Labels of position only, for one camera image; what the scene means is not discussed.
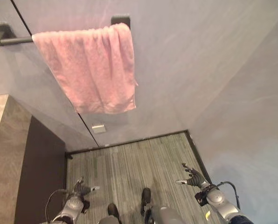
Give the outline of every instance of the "gray striped carpet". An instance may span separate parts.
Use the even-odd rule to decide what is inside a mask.
[[[114,202],[123,224],[143,224],[139,207],[144,187],[151,188],[154,203],[176,209],[187,224],[220,223],[212,210],[209,221],[205,219],[210,208],[198,205],[194,198],[198,188],[174,183],[188,177],[182,162],[200,171],[184,133],[73,155],[68,160],[67,187],[72,188],[80,176],[87,185],[101,187],[87,196],[90,209],[77,223],[98,223]]]

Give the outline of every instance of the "pink towel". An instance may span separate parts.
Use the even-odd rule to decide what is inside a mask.
[[[121,113],[136,108],[131,31],[45,32],[32,40],[78,113]]]

